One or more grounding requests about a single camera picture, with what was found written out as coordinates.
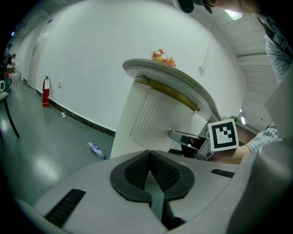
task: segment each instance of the gold trim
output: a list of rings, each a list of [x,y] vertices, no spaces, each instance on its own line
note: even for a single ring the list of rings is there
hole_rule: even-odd
[[[192,100],[190,100],[188,97],[184,96],[183,94],[179,93],[178,91],[176,91],[166,85],[163,85],[157,81],[150,80],[149,78],[142,75],[140,77],[136,77],[135,82],[139,82],[139,83],[151,86],[152,88],[179,100],[180,102],[187,105],[193,111],[195,111],[197,109],[197,105]]]

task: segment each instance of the glossy floor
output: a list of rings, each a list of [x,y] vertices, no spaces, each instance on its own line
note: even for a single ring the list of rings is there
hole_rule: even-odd
[[[42,107],[41,98],[23,81],[12,83],[7,98],[17,138],[0,104],[0,160],[14,196],[33,205],[50,188],[91,163],[99,162],[87,143],[110,155],[113,137],[100,133],[54,107]]]

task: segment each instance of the plastic water bottle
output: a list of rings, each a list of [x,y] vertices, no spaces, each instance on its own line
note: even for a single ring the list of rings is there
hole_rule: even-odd
[[[88,148],[92,150],[99,158],[107,159],[107,156],[102,152],[101,149],[99,149],[97,146],[95,146],[92,142],[87,143]]]

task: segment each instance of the fire extinguisher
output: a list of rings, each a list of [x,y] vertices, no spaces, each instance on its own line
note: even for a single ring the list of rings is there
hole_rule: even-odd
[[[46,76],[43,82],[43,107],[49,106],[50,83],[50,78]]]

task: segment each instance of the door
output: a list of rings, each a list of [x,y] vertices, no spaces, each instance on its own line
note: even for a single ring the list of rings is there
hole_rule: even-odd
[[[54,29],[55,25],[58,23],[58,21],[64,14],[64,11],[61,11],[48,18],[48,22],[44,25],[38,37],[37,44],[33,48],[32,60],[30,63],[28,78],[27,78],[27,84],[31,86],[33,89],[36,89],[38,63],[41,59],[43,49],[49,39],[49,36],[52,30]]]

